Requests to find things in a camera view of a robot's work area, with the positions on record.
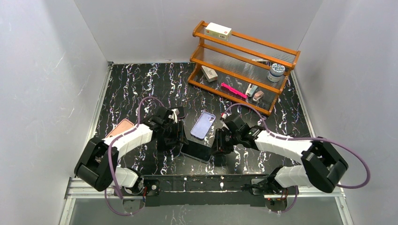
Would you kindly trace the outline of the lilac phone case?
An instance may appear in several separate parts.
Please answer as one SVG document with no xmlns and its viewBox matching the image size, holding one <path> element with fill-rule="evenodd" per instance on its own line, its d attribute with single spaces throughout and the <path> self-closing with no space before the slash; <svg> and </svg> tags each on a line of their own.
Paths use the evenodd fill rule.
<svg viewBox="0 0 398 225">
<path fill-rule="evenodd" d="M 209 129 L 213 125 L 214 120 L 215 120 L 215 115 L 208 112 L 203 112 L 197 119 L 193 128 L 191 129 L 190 131 L 191 136 L 198 138 L 200 140 L 204 140 Z"/>
</svg>

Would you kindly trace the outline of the black smartphone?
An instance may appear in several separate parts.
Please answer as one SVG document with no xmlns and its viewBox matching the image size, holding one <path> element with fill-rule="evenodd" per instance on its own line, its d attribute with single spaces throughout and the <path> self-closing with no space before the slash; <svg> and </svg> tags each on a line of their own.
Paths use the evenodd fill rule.
<svg viewBox="0 0 398 225">
<path fill-rule="evenodd" d="M 180 152 L 185 156 L 204 163 L 208 163 L 212 156 L 211 147 L 203 145 L 201 143 L 193 142 L 191 140 L 189 140 L 187 144 L 183 144 Z"/>
</svg>

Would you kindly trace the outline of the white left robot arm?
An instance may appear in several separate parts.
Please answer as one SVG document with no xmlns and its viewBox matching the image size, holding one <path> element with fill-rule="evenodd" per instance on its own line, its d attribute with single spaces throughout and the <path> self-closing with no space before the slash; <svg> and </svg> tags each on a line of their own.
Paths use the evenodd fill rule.
<svg viewBox="0 0 398 225">
<path fill-rule="evenodd" d="M 75 166 L 74 174 L 97 191 L 109 186 L 141 190 L 143 181 L 138 172 L 118 167 L 118 160 L 133 149 L 155 140 L 165 146 L 187 144 L 184 123 L 179 120 L 182 113 L 181 107 L 161 107 L 123 133 L 105 139 L 91 138 Z"/>
</svg>

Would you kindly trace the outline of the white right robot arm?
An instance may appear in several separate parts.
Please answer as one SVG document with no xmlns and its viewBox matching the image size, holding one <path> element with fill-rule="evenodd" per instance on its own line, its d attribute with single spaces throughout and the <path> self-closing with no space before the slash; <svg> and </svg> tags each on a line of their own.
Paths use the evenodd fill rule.
<svg viewBox="0 0 398 225">
<path fill-rule="evenodd" d="M 279 166 L 266 179 L 245 188 L 256 188 L 278 193 L 292 186 L 315 187 L 331 193 L 348 170 L 348 163 L 328 142 L 292 140 L 289 136 L 268 132 L 260 126 L 250 127 L 238 115 L 222 114 L 223 127 L 215 132 L 213 155 L 226 155 L 234 146 L 275 153 L 298 163 L 296 166 Z"/>
</svg>

